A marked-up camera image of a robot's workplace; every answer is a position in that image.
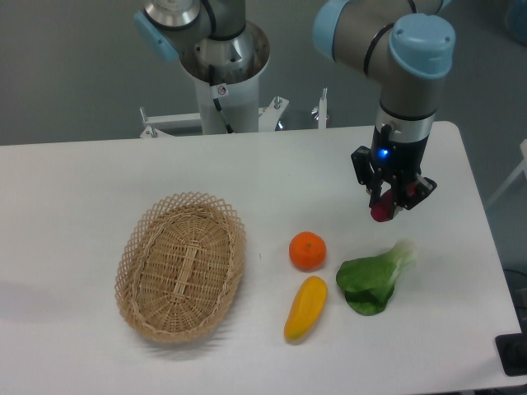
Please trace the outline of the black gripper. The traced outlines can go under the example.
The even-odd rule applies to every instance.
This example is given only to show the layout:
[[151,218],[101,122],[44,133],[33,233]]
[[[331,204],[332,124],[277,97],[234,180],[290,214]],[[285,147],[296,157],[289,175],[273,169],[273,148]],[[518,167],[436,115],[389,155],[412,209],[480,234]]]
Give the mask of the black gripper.
[[351,154],[357,181],[370,194],[369,208],[391,189],[391,219],[403,209],[413,209],[436,189],[436,182],[421,171],[427,139],[396,142],[391,138],[394,131],[389,124],[374,128],[371,146],[359,146]]

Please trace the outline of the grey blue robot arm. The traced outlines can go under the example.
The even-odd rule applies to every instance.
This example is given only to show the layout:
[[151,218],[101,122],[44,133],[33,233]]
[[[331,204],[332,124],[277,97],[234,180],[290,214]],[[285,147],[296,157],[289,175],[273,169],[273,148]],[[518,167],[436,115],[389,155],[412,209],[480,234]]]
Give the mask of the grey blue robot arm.
[[[384,222],[426,199],[436,183],[421,162],[455,31],[439,15],[442,1],[328,1],[312,39],[326,57],[362,72],[381,88],[372,142],[352,153],[371,216]],[[193,78],[206,134],[273,130],[274,110],[259,110],[259,77],[270,49],[248,21],[242,1],[146,1],[135,26],[163,59]]]

